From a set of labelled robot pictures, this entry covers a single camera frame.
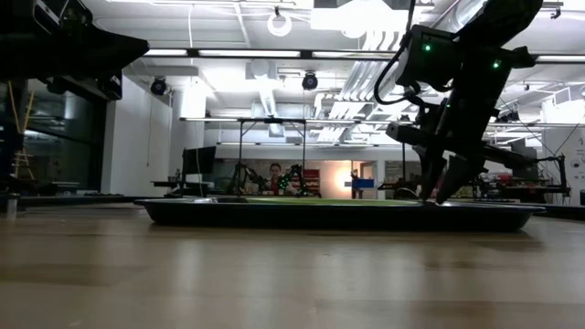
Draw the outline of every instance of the green surface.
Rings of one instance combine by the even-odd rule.
[[[281,204],[281,205],[331,205],[331,206],[408,206],[416,202],[403,200],[351,200],[351,199],[322,199],[315,197],[247,197],[248,202],[254,204]]]

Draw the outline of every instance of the fluorescent light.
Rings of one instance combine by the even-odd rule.
[[[299,58],[301,56],[301,52],[294,50],[207,49],[199,50],[199,56],[228,58]]]
[[[192,122],[237,122],[235,118],[181,118],[181,121]]]
[[[367,124],[390,124],[391,122],[364,121],[362,123],[367,123]]]
[[[307,120],[307,123],[330,123],[330,124],[354,124],[361,122],[360,120]]]
[[[528,134],[526,136],[514,138],[514,139],[511,139],[511,140],[507,140],[505,142],[499,142],[497,144],[498,145],[507,145],[507,144],[510,144],[510,143],[513,143],[513,142],[522,141],[523,139],[527,139],[528,140],[528,139],[532,139],[532,138],[540,138],[541,136],[542,136],[541,133]]]
[[[539,128],[578,128],[585,127],[585,123],[489,123],[488,126],[490,127],[515,127],[515,128],[522,128],[522,127],[539,127]]]
[[[585,63],[585,56],[550,55],[538,56],[537,63]]]
[[[237,142],[221,142],[218,145],[229,145],[229,146],[239,146]],[[242,145],[256,145],[255,143],[242,143]]]
[[[396,52],[365,52],[365,51],[314,51],[315,58],[354,58],[354,59],[379,59],[389,60],[394,57]]]
[[[131,4],[150,4],[150,5],[233,5],[235,1],[218,1],[218,0],[106,0],[114,3],[131,3]],[[295,2],[278,2],[278,1],[241,1],[241,6],[275,6],[295,8]]]
[[[302,146],[302,144],[297,145],[295,143],[259,143],[260,145],[267,145],[267,146]]]
[[[335,144],[334,143],[308,143],[306,146],[321,147],[321,146],[335,146]]]
[[[374,147],[371,144],[339,144],[340,147]]]
[[[432,4],[415,6],[415,17]],[[314,8],[311,29],[344,31],[346,37],[360,37],[366,31],[402,31],[408,10],[393,10],[384,1],[351,1],[338,8]]]
[[[148,56],[186,56],[186,49],[151,49],[146,54]]]

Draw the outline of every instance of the computer screen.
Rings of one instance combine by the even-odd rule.
[[[183,174],[211,174],[217,147],[202,147],[183,151]]]

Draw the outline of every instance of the security camera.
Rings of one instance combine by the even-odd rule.
[[[314,90],[315,88],[317,88],[318,84],[319,84],[319,80],[314,75],[314,72],[304,73],[304,79],[303,79],[303,89],[304,90]]]
[[[150,86],[150,91],[156,96],[163,96],[166,94],[166,78],[156,77],[154,78],[153,85]]]

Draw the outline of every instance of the person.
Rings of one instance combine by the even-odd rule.
[[[282,167],[278,163],[271,164],[270,169],[271,179],[266,184],[267,188],[272,191],[272,194],[275,196],[279,196],[281,194],[281,190],[278,186],[278,181],[282,176]],[[298,192],[291,186],[291,183],[286,186],[284,192],[290,193],[292,195],[296,195]]]
[[[354,169],[349,173],[351,175],[351,198],[352,199],[361,199],[364,197],[364,191],[359,189],[357,186],[357,180],[359,180],[359,175],[357,174],[357,169]]]

